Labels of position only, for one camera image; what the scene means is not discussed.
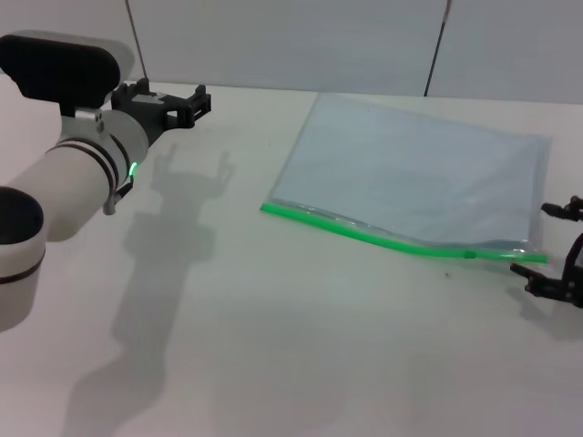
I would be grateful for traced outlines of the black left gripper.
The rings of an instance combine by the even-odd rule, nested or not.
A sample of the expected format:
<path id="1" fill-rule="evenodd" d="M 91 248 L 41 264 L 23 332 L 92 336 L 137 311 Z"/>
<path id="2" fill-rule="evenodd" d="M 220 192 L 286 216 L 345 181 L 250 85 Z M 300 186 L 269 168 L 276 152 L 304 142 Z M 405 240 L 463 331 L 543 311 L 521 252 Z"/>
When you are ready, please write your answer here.
<path id="1" fill-rule="evenodd" d="M 168 129 L 190 129 L 211 111 L 211 95 L 199 85 L 187 98 L 153 92 L 149 80 L 120 85 L 111 96 L 112 108 L 135 119 L 146 133 L 151 147 Z"/>

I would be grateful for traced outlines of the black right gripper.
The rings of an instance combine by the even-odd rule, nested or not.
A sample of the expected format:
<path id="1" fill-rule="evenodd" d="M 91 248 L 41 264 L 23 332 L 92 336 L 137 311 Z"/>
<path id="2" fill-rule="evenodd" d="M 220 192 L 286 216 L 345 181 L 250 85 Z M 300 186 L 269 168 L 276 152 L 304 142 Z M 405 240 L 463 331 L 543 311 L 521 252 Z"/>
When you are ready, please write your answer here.
<path id="1" fill-rule="evenodd" d="M 567 205 L 544 203 L 541 210 L 556 219 L 579 222 L 583 219 L 583 199 L 573 196 Z M 516 263 L 510 265 L 510 270 L 527 280 L 525 291 L 538 298 L 570 303 L 575 307 L 582 306 L 582 268 L 578 259 L 582 253 L 583 234 L 573 242 L 566 258 L 562 277 L 554 279 L 533 269 Z"/>

